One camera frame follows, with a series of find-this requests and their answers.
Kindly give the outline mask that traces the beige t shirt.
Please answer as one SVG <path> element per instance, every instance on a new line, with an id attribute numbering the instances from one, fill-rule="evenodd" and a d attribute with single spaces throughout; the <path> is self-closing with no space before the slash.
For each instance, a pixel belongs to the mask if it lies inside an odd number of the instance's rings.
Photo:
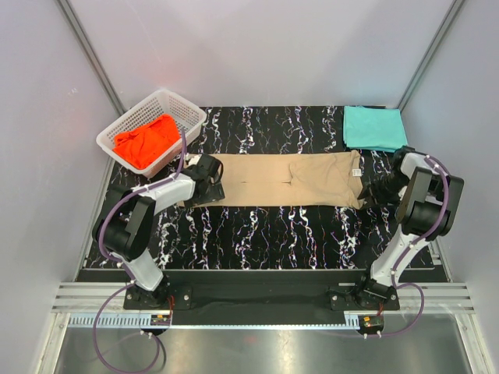
<path id="1" fill-rule="evenodd" d="M 225 197 L 205 206 L 337 206 L 360 209 L 356 151 L 317 154 L 216 154 Z"/>

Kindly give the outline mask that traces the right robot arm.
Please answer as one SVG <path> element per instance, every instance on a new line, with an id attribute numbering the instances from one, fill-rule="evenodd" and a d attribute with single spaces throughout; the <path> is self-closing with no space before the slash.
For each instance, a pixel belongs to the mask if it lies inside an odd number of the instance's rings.
<path id="1" fill-rule="evenodd" d="M 352 293 L 362 309 L 397 298 L 397 283 L 412 259 L 429 243 L 448 234 L 455 221 L 464 180 L 435 157 L 409 146 L 395 151 L 389 175 L 364 186 L 365 206 L 396 205 L 397 230 Z"/>

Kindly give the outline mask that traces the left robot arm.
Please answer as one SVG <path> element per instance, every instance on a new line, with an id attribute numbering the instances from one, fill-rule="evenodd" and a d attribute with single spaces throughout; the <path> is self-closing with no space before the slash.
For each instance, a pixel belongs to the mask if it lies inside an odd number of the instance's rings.
<path id="1" fill-rule="evenodd" d="M 92 238 L 101 255 L 124 268 L 132 287 L 129 297 L 142 308 L 158 309 L 172 301 L 168 278 L 147 248 L 154 217 L 182 203 L 190 208 L 224 199 L 223 163 L 207 154 L 188 157 L 177 171 L 133 189 L 112 186 L 94 223 Z"/>

